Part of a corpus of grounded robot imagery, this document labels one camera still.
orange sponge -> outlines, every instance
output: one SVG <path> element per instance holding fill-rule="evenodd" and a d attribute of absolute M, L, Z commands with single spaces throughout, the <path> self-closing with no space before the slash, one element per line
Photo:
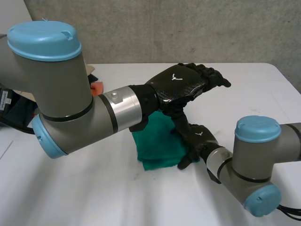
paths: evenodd
<path fill-rule="evenodd" d="M 101 95 L 103 93 L 103 83 L 101 81 L 96 81 L 91 83 L 91 93 L 92 96 L 98 96 Z"/>

light blue joint cap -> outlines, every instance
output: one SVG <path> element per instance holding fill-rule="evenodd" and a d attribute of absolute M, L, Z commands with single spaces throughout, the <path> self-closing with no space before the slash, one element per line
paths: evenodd
<path fill-rule="evenodd" d="M 244 208 L 255 217 L 262 217 L 277 209 L 281 192 L 275 185 L 266 185 L 253 192 L 244 202 Z"/>
<path fill-rule="evenodd" d="M 281 127 L 275 119 L 251 115 L 241 118 L 235 129 L 235 136 L 248 143 L 264 143 L 276 139 Z"/>
<path fill-rule="evenodd" d="M 46 62 L 72 59 L 82 49 L 75 28 L 58 21 L 17 24 L 8 31 L 8 45 L 22 57 Z"/>
<path fill-rule="evenodd" d="M 63 155 L 67 155 L 67 153 L 63 152 L 48 134 L 43 123 L 41 122 L 40 115 L 37 115 L 33 118 L 32 128 L 40 145 L 50 158 L 57 159 Z"/>

label sticker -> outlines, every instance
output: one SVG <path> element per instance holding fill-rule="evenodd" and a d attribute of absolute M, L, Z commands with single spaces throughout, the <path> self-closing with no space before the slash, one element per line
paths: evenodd
<path fill-rule="evenodd" d="M 7 101 L 7 97 L 8 97 L 8 91 L 3 91 L 2 96 L 1 96 L 1 102 L 0 102 L 0 111 L 4 110 L 5 104 L 6 104 L 6 101 Z"/>

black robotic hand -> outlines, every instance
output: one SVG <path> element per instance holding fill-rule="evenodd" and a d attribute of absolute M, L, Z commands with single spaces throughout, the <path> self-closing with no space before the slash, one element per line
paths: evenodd
<path fill-rule="evenodd" d="M 189 148 L 188 153 L 178 163 L 178 169 L 183 170 L 192 162 L 202 158 L 205 162 L 209 154 L 215 149 L 221 147 L 218 145 L 214 135 L 202 125 L 189 124 L 189 134 L 181 134 L 173 130 L 171 133 L 178 133 L 182 138 L 183 143 Z M 221 182 L 207 169 L 208 175 L 214 182 L 220 184 Z"/>
<path fill-rule="evenodd" d="M 190 127 L 183 108 L 189 101 L 216 86 L 230 87 L 231 83 L 215 69 L 193 63 L 174 65 L 144 85 L 130 86 L 143 112 L 141 123 L 130 127 L 130 131 L 143 130 L 148 123 L 148 116 L 154 111 L 162 111 L 171 117 L 178 132 L 188 134 Z"/>
<path fill-rule="evenodd" d="M 174 65 L 150 79 L 146 84 L 154 88 L 159 100 L 159 110 L 170 116 L 177 130 L 187 134 L 190 130 L 183 108 L 203 92 L 216 86 L 230 87 L 217 70 L 204 65 Z"/>

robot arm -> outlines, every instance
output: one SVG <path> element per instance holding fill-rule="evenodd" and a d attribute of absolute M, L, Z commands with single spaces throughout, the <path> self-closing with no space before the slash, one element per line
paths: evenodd
<path fill-rule="evenodd" d="M 187 102 L 215 86 L 230 86 L 212 68 L 179 64 L 144 85 L 92 97 L 77 33 L 55 21 L 15 25 L 0 39 L 0 49 L 0 83 L 33 94 L 41 111 L 33 119 L 33 130 L 51 158 L 126 128 L 142 130 L 157 110 L 171 116 L 185 134 Z"/>
<path fill-rule="evenodd" d="M 281 192 L 270 181 L 273 166 L 301 161 L 301 123 L 279 125 L 268 117 L 244 117 L 237 122 L 233 154 L 219 146 L 205 127 L 190 127 L 191 135 L 182 138 L 193 152 L 178 168 L 200 157 L 210 178 L 223 184 L 252 215 L 262 217 L 279 208 Z"/>

